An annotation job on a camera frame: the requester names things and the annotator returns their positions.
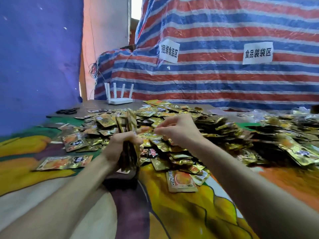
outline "person's left hand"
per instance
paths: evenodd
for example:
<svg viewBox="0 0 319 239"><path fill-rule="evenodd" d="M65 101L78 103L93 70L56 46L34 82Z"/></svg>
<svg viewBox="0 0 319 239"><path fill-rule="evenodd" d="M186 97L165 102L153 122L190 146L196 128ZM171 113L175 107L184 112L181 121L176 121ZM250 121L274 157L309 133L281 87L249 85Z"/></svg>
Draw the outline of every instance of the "person's left hand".
<svg viewBox="0 0 319 239"><path fill-rule="evenodd" d="M106 159L108 165L115 168L123 150L123 142L130 141L133 144L141 145L143 140L137 134L148 130L149 127L141 127L136 132L115 133L101 155Z"/></svg>

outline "sign with chinese characters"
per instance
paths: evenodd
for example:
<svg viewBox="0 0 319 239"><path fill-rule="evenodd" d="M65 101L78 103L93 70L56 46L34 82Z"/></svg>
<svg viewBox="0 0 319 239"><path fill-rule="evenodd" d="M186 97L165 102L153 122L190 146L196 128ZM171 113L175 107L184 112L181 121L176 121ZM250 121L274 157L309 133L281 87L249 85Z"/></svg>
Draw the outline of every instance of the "sign with chinese characters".
<svg viewBox="0 0 319 239"><path fill-rule="evenodd" d="M164 40L159 44L159 58L168 62L177 63L180 44L172 40Z"/></svg>
<svg viewBox="0 0 319 239"><path fill-rule="evenodd" d="M243 65L272 62L274 47L272 42L261 42L244 45Z"/></svg>

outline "pile of snack packets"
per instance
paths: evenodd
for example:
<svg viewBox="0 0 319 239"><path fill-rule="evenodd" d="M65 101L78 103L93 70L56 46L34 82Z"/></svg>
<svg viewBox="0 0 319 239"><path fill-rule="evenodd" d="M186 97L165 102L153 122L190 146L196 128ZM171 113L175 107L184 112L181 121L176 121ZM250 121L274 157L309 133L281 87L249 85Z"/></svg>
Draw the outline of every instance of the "pile of snack packets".
<svg viewBox="0 0 319 239"><path fill-rule="evenodd" d="M291 164L302 167L319 163L319 119L290 115L265 116L261 126L240 129L226 117L205 113L202 108L177 106L166 101L144 101L146 105L133 111L130 108L88 111L81 127L59 124L62 130L52 143L64 143L66 152L92 152L104 149L117 132L136 131L142 126L141 146L124 142L119 160L120 173L152 163L156 171L166 173L170 192L195 192L210 176L205 165L186 149L171 145L153 133L165 117L189 113L203 137L229 152L247 166ZM47 157L36 170L73 169L84 167L92 155Z"/></svg>

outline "person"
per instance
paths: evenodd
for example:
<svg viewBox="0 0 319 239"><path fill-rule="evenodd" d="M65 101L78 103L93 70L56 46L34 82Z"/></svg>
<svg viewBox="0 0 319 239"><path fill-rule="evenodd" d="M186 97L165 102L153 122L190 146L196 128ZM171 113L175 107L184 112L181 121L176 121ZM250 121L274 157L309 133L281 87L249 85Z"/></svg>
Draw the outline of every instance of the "person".
<svg viewBox="0 0 319 239"><path fill-rule="evenodd" d="M101 155L72 181L0 232L0 238L69 238L81 217L81 205L116 169L123 142L142 144L136 134L146 129L113 135ZM205 139L189 114L167 118L154 132L202 160L261 239L318 238L316 211Z"/></svg>

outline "scissors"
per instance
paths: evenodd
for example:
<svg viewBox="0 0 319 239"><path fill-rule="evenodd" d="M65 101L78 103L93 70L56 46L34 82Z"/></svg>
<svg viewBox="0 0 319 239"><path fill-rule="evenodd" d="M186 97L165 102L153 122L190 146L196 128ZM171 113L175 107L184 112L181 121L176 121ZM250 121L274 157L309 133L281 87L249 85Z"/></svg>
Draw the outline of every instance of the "scissors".
<svg viewBox="0 0 319 239"><path fill-rule="evenodd" d="M72 109L67 109L67 110L58 110L57 112L55 112L56 114L66 114L66 115L71 115L71 114L75 114L77 113L78 109L80 109L79 107L75 107Z"/></svg>

